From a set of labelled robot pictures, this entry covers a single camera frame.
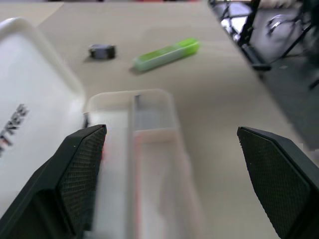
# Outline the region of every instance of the floor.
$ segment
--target floor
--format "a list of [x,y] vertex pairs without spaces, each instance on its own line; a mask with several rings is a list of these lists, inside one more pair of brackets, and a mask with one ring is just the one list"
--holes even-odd
[[[215,8],[220,15],[223,7]],[[243,14],[249,10],[245,6],[235,4],[231,14]],[[285,14],[287,18],[294,17],[296,9],[260,9],[254,21],[255,30],[251,44],[262,54],[267,62],[276,60],[298,36],[296,29],[287,39],[290,25],[281,25],[267,37],[266,24],[269,19]],[[236,19],[235,28],[241,29],[245,19]],[[291,54],[302,53],[297,46]],[[308,57],[288,57],[272,64],[272,70],[264,74],[264,84],[285,113],[290,123],[298,131],[310,150],[319,149],[319,86],[309,91],[308,86],[319,77],[319,68],[310,62]]]

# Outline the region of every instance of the beige table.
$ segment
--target beige table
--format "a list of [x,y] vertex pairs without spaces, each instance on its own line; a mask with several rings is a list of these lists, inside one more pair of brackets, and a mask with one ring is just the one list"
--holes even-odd
[[[210,237],[278,238],[253,191],[236,131],[249,126],[301,141],[207,5],[65,3],[47,16],[53,11],[39,29],[88,97],[152,88],[173,94]],[[19,14],[32,19],[28,10]],[[187,37],[201,42],[197,55],[144,74],[131,70],[134,57]],[[115,44],[117,58],[91,61],[93,43]]]

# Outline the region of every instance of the table surface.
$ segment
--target table surface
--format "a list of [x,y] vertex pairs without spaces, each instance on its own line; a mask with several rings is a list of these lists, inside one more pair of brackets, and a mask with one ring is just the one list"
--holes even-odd
[[[302,141],[205,3],[2,4],[0,13],[39,25],[88,98],[124,90],[171,92],[210,237],[278,238],[254,193],[236,131],[249,126],[299,147]],[[196,55],[143,74],[132,70],[134,57],[187,37],[200,41]],[[90,60],[94,43],[116,45],[117,58]]]

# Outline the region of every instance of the green highlighter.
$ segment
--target green highlighter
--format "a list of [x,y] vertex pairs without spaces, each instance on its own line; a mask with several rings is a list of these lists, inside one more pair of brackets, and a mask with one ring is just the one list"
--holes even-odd
[[135,58],[134,67],[139,71],[147,71],[179,58],[195,54],[198,49],[198,41],[195,38],[188,38],[174,45]]

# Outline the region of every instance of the green marker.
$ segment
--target green marker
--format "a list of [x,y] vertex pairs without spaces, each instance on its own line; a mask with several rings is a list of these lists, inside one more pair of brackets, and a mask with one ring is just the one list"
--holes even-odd
[[188,38],[174,45],[135,58],[134,67],[139,71],[146,71],[179,58],[195,54],[198,49],[198,41],[195,38]]

